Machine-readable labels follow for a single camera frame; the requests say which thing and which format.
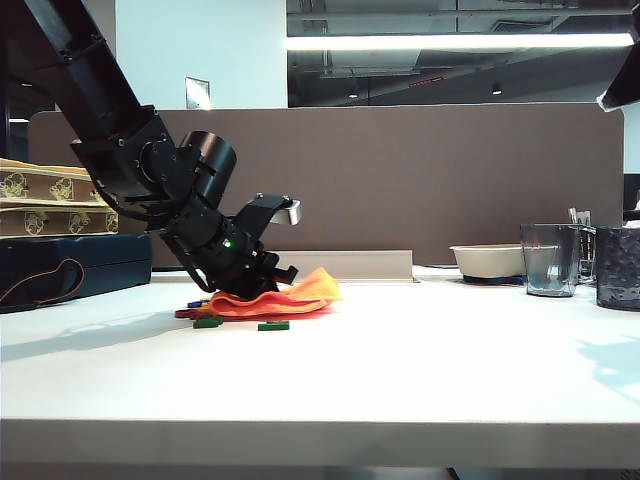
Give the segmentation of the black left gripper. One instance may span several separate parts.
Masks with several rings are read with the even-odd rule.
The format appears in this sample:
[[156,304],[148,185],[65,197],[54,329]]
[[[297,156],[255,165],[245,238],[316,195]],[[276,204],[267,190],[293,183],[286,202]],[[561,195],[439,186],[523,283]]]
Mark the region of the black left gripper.
[[278,255],[264,250],[261,242],[247,241],[243,234],[222,235],[207,252],[207,281],[213,288],[244,300],[278,291],[277,284],[292,285],[299,272],[292,265],[276,267]]

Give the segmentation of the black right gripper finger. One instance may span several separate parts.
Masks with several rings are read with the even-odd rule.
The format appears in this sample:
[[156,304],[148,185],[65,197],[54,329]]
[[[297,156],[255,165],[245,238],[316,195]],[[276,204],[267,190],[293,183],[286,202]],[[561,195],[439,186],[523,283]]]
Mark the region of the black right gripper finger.
[[633,36],[633,44],[620,70],[598,97],[598,105],[605,112],[639,102],[639,35]]

